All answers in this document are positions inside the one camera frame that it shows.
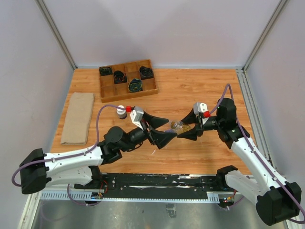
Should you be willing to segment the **blue weekly pill organizer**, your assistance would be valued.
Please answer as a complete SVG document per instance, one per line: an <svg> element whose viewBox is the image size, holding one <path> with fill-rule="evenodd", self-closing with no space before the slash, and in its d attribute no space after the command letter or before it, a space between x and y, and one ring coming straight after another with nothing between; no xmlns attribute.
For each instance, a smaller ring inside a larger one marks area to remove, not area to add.
<svg viewBox="0 0 305 229"><path fill-rule="evenodd" d="M173 129L166 129L166 130L163 130L164 132L168 132L168 133L175 133L175 131Z"/></svg>

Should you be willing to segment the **clear jar of yellow pills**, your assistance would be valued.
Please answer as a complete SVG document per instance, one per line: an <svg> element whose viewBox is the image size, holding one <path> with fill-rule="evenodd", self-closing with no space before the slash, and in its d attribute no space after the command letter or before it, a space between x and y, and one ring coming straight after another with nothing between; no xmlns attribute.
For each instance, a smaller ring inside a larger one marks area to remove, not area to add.
<svg viewBox="0 0 305 229"><path fill-rule="evenodd" d="M171 121L170 128L178 135L192 129L191 126L184 124L182 121Z"/></svg>

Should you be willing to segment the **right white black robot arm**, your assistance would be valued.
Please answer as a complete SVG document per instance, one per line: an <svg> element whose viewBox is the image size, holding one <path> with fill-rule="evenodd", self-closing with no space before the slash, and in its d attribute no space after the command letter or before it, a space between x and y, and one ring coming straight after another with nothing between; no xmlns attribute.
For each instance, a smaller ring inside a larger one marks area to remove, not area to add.
<svg viewBox="0 0 305 229"><path fill-rule="evenodd" d="M266 225L281 221L294 221L304 210L300 206L302 190L296 183L289 183L259 152L249 133L240 125L234 101L219 100L216 115L210 115L207 105L195 103L191 112L181 120L194 128L179 134L179 138L195 141L204 131L216 130L219 138L238 155L248 167L254 181L236 167L226 166L217 171L216 186L226 191L235 189L254 204L257 214Z"/></svg>

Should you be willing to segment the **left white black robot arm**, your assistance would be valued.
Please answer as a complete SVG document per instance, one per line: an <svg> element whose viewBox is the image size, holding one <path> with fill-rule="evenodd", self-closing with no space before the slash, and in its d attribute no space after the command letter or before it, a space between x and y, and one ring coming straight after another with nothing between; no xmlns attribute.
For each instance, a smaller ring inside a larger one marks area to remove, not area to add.
<svg viewBox="0 0 305 229"><path fill-rule="evenodd" d="M96 189L102 184L99 166L116 162L122 158L123 152L138 149L144 141L162 149L177 136L173 131L158 130L169 122L168 119L133 110L131 120L136 125L135 129L127 133L121 127L113 126L102 141L88 148L63 153L34 149L15 172L20 175L18 186L22 194L33 194L62 184Z"/></svg>

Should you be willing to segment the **brown bottle with white cap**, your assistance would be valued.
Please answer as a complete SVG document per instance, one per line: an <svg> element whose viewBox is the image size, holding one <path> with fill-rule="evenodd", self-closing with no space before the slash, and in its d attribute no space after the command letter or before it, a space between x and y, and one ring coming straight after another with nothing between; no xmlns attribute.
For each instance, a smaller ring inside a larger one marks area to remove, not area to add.
<svg viewBox="0 0 305 229"><path fill-rule="evenodd" d="M120 119L125 119L127 117L127 112L123 105L119 105L116 109L116 113Z"/></svg>

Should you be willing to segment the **wooden compartment tray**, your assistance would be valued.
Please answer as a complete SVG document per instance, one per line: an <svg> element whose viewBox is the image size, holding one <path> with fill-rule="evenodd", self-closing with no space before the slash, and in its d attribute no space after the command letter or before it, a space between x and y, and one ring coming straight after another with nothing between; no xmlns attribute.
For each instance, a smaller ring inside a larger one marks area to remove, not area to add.
<svg viewBox="0 0 305 229"><path fill-rule="evenodd" d="M101 101L114 102L158 93L151 60L99 67Z"/></svg>

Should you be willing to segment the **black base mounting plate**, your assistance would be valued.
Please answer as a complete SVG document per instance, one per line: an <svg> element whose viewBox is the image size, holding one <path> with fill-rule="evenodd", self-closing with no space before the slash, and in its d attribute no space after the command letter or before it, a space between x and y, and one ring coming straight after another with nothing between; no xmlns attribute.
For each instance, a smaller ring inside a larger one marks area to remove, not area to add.
<svg viewBox="0 0 305 229"><path fill-rule="evenodd" d="M127 199L206 199L208 192L233 193L216 175L105 173L87 185L75 189L92 189L104 198Z"/></svg>

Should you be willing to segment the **folded beige cloth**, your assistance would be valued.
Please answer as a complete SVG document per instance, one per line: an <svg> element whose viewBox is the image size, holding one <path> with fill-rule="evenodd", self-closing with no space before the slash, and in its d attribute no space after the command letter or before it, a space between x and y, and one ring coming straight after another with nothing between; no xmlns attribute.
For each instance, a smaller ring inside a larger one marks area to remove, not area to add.
<svg viewBox="0 0 305 229"><path fill-rule="evenodd" d="M85 145L95 101L94 93L72 94L61 134L62 145Z"/></svg>

